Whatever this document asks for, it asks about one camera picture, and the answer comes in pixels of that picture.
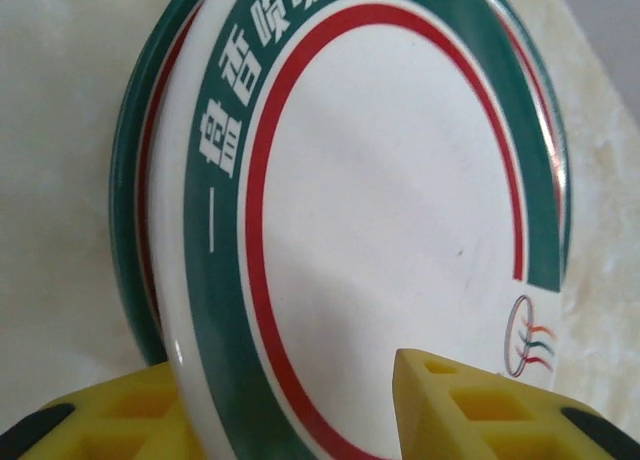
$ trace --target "ceramic plate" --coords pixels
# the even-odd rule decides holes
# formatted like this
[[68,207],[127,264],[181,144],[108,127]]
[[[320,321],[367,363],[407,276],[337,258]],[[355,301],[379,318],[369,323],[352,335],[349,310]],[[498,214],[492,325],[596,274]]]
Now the ceramic plate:
[[399,458],[420,348],[548,387],[545,135],[485,0],[206,0],[150,183],[170,359],[214,458]]
[[509,41],[527,78],[531,95],[538,111],[538,117],[541,119],[551,161],[551,170],[554,175],[553,186],[558,208],[562,253],[561,266],[564,278],[571,240],[571,175],[567,137],[560,113],[560,105],[551,77],[542,61],[542,56],[524,24],[509,5],[509,2],[507,0],[487,0],[487,2],[507,31]]
[[116,276],[145,360],[166,361],[147,235],[148,160],[155,121],[186,33],[202,0],[172,0],[131,75],[112,153],[110,227]]

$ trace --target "logo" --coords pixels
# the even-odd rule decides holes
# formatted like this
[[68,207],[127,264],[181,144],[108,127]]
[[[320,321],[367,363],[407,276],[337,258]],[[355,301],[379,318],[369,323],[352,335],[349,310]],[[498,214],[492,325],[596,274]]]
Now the logo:
[[504,338],[504,363],[507,373],[518,378],[528,365],[538,365],[553,372],[555,352],[551,347],[556,336],[549,328],[536,325],[533,302],[526,295],[511,309]]

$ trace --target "white plate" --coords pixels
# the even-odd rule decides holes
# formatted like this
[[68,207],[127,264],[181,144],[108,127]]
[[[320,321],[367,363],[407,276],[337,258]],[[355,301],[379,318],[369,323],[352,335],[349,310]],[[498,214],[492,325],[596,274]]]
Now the white plate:
[[207,0],[157,142],[161,316],[212,457],[398,458],[400,347],[549,385],[553,176],[484,0]]

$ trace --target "red circle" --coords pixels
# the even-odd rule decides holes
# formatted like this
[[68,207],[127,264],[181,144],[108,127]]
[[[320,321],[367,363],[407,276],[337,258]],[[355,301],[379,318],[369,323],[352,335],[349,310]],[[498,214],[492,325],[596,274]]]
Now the red circle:
[[414,13],[398,7],[380,4],[359,5],[333,14],[317,25],[294,49],[277,75],[267,97],[257,128],[251,153],[246,199],[246,253],[249,283],[253,296],[256,321],[268,360],[287,402],[299,421],[314,440],[333,458],[376,459],[378,457],[361,450],[342,437],[325,420],[305,392],[287,357],[278,332],[275,315],[269,297],[264,264],[263,200],[267,165],[276,127],[298,78],[313,58],[338,36],[367,25],[384,24],[416,32],[437,45],[460,69],[472,85],[482,103],[497,137],[510,188],[514,220],[515,261],[514,277],[523,277],[523,227],[518,194],[518,182],[510,155],[507,135],[493,107],[491,97],[479,75],[464,54],[458,50],[437,26]]

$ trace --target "white backdrop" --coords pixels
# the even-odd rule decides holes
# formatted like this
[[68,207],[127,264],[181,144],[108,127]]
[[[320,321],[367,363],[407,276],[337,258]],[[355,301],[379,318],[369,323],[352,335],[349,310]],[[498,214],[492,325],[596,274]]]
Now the white backdrop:
[[[0,0],[0,431],[143,366],[115,287],[119,103],[169,0]],[[561,0],[511,0],[550,67],[574,175],[557,389],[640,438],[640,133]]]

